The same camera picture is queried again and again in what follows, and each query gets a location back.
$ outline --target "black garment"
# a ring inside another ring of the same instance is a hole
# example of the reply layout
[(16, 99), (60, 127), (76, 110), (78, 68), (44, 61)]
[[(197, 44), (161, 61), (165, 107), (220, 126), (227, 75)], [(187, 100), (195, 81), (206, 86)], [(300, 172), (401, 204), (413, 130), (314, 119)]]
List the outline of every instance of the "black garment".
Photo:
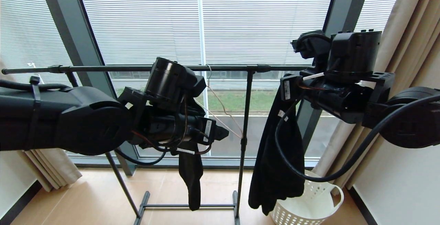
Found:
[[(179, 148), (198, 152), (197, 143), (182, 142)], [(200, 208), (200, 178), (203, 175), (203, 165), (200, 155), (179, 152), (179, 174), (188, 188), (188, 204), (192, 211)]]
[[(298, 197), (304, 192), (302, 178), (293, 173), (284, 164), (275, 145), (275, 128), (292, 102), (281, 100), (280, 90), (276, 94), (272, 108), (267, 117), (260, 147), (256, 156), (252, 182), (249, 191), (249, 206), (253, 209), (261, 209), (265, 215), (273, 211), (278, 199), (285, 200), (287, 197)], [(302, 137), (292, 111), (287, 121), (279, 131), (279, 142), (284, 154), (296, 169), (304, 172), (304, 150)]]

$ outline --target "clothing tag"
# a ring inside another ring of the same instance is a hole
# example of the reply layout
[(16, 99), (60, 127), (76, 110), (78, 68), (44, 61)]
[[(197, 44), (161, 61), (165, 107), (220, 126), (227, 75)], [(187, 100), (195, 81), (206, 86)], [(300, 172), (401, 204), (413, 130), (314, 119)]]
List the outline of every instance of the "clothing tag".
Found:
[[(211, 125), (212, 125), (212, 121), (211, 120), (206, 121), (205, 134), (208, 137), (210, 137), (209, 134), (211, 133)], [(209, 141), (209, 139), (206, 138), (206, 136), (203, 136), (203, 141), (204, 142), (208, 142)]]
[[(283, 117), (283, 116), (284, 116), (284, 112), (283, 112), (282, 110), (280, 110), (280, 111), (278, 112), (278, 116)], [(287, 122), (288, 119), (289, 119), (289, 117), (286, 116), (286, 117), (284, 118), (284, 121)]]
[(286, 100), (290, 100), (290, 83), (289, 81), (284, 81), (284, 97)]

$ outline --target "horizontal rod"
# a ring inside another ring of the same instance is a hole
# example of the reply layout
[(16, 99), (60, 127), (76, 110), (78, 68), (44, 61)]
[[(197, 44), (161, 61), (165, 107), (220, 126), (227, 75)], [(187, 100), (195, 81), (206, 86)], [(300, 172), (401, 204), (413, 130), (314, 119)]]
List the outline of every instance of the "horizontal rod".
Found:
[[(150, 208), (181, 208), (189, 207), (188, 204), (144, 204), (144, 207)], [(234, 204), (201, 204), (200, 207), (235, 207)]]
[[(188, 68), (194, 71), (255, 71), (268, 72), (272, 70), (288, 70), (299, 71), (304, 70), (307, 66), (294, 65), (268, 65), (268, 64), (250, 64), (250, 65), (190, 65)], [(107, 72), (107, 71), (150, 71), (151, 66), (62, 66), (53, 65), (47, 68), (19, 68), (19, 69), (3, 69), (2, 73), (68, 73), (68, 72)]]

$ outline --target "basket handle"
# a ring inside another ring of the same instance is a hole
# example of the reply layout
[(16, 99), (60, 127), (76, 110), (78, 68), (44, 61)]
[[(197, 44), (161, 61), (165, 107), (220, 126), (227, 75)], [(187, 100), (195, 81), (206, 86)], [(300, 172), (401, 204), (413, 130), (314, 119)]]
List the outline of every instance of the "basket handle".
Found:
[(342, 191), (342, 189), (335, 185), (335, 184), (331, 184), (330, 185), (331, 188), (328, 188), (328, 192), (331, 192), (334, 188), (339, 190), (339, 193), (341, 194), (341, 200), (339, 201), (339, 203), (333, 208), (332, 212), (330, 215), (333, 215), (338, 209), (339, 207), (342, 205), (342, 203), (344, 202), (344, 192)]

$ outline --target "floor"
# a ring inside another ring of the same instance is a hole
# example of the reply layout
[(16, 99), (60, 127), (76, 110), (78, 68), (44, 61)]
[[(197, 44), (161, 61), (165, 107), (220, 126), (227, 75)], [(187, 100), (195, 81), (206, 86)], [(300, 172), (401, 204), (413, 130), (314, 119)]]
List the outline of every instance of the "floor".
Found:
[[(110, 169), (80, 169), (83, 177), (60, 190), (40, 190), (12, 225), (131, 225), (135, 215)], [(273, 225), (270, 216), (247, 204), (252, 172), (245, 171), (240, 208), (242, 225)], [(138, 206), (146, 190), (149, 203), (187, 203), (187, 189), (176, 170), (139, 169), (134, 176), (123, 175)], [(238, 172), (205, 170), (201, 180), (202, 203), (231, 203), (237, 189)], [(146, 210), (142, 225), (234, 224), (232, 210)], [(366, 225), (346, 193), (343, 205), (323, 225)]]

